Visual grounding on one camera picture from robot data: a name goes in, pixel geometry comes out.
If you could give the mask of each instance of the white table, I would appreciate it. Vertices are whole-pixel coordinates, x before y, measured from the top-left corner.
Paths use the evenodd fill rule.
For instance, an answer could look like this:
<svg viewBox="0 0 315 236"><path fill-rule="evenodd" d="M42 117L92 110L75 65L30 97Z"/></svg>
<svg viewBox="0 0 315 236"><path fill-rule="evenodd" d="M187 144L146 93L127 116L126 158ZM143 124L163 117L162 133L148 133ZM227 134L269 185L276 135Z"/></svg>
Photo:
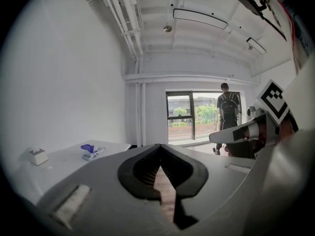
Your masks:
<svg viewBox="0 0 315 236"><path fill-rule="evenodd" d="M48 161L41 165L26 162L17 172L14 178L16 191L36 204L39 199L56 183L60 182L82 166L89 163L82 158L87 152L81 149L81 145L91 144L96 147L106 147L97 158L117 154L130 148L130 144L118 144L90 140L56 152L48 153Z"/></svg>

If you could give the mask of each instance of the backpack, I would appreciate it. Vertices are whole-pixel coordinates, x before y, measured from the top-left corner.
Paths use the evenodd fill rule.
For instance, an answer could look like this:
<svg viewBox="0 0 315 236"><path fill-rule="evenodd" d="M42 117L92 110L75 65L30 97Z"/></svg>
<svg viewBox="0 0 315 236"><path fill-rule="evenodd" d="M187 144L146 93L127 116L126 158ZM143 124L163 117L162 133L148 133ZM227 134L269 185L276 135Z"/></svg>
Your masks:
<svg viewBox="0 0 315 236"><path fill-rule="evenodd" d="M229 97L227 98L222 94L223 102L221 103L222 115L224 121L237 120L237 104L233 101L234 94L230 92Z"/></svg>

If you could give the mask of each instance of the white ceiling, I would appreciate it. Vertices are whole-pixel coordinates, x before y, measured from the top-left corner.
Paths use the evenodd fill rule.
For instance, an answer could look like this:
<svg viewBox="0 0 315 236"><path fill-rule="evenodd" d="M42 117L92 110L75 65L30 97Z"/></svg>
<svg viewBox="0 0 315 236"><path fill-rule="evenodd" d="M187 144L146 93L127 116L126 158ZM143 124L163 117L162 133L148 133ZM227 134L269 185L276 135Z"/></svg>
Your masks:
<svg viewBox="0 0 315 236"><path fill-rule="evenodd" d="M166 33L163 27L167 24L168 0L140 0L149 50L206 53L254 68L253 73L270 69L290 57L286 41L237 0L169 0L169 4L173 6L169 6L168 24L173 30ZM228 27L222 30L199 22L173 19L174 8L213 15L228 22ZM268 9L263 14L276 25ZM246 43L249 37L259 42L267 53L262 55L256 49L249 50Z"/></svg>

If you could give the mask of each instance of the green shrub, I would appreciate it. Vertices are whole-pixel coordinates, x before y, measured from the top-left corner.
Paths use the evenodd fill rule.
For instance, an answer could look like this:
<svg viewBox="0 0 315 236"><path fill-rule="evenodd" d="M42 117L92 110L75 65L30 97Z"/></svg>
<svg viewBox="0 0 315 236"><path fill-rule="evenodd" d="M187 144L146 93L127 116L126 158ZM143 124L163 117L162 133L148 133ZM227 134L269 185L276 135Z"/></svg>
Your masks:
<svg viewBox="0 0 315 236"><path fill-rule="evenodd" d="M181 122L181 123L179 123L179 122L172 122L172 127L179 127L179 126L186 127L187 123L185 123L185 122Z"/></svg>
<svg viewBox="0 0 315 236"><path fill-rule="evenodd" d="M195 122L195 125L203 125L203 124L209 124L209 123L213 123L212 120L203 120L202 123L200 120Z"/></svg>

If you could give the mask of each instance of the wooden floor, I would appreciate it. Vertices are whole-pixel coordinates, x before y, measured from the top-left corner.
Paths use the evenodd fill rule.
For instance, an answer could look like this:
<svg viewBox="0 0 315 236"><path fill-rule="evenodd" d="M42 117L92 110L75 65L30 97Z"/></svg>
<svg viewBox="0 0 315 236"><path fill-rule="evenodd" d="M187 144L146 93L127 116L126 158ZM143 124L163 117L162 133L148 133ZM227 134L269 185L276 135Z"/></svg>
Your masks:
<svg viewBox="0 0 315 236"><path fill-rule="evenodd" d="M161 193L161 208L164 211L165 215L171 221L173 221L176 191L161 167L157 172L156 180L154 182L154 189L158 190Z"/></svg>
<svg viewBox="0 0 315 236"><path fill-rule="evenodd" d="M213 144L203 144L197 146L186 147L188 149L192 149L195 151L203 152L203 153L213 153ZM220 149L222 156L227 156L227 152L224 151L224 148ZM171 182L168 180L166 174L160 167L156 180L154 182L154 189L158 190L161 193L162 204L161 208L164 211L167 218L170 221L174 219L174 211L175 211L175 200L176 200L176 191L172 186Z"/></svg>

